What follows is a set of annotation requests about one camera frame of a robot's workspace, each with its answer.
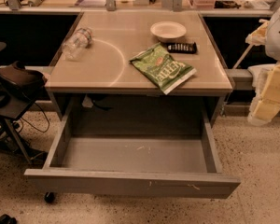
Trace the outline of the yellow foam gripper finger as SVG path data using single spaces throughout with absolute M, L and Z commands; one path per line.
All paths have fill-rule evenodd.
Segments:
M 247 120 L 252 125 L 262 126 L 280 111 L 280 62 L 273 69 L 260 72 L 255 92 Z

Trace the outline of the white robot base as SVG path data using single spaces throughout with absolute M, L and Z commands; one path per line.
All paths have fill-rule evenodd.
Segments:
M 259 79 L 259 74 L 262 70 L 269 71 L 269 70 L 273 69 L 273 67 L 274 67 L 273 63 L 258 64 L 258 65 L 249 66 L 247 68 L 247 70 L 252 75 L 252 87 L 255 88 L 257 86 L 258 79 Z

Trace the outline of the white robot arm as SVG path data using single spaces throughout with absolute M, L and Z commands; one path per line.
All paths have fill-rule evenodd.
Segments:
M 252 86 L 256 96 L 252 99 L 247 120 L 255 126 L 271 122 L 280 111 L 280 7 L 268 21 L 260 22 L 261 26 L 249 34 L 245 42 L 264 45 L 266 55 L 277 63 L 264 65 L 253 72 Z

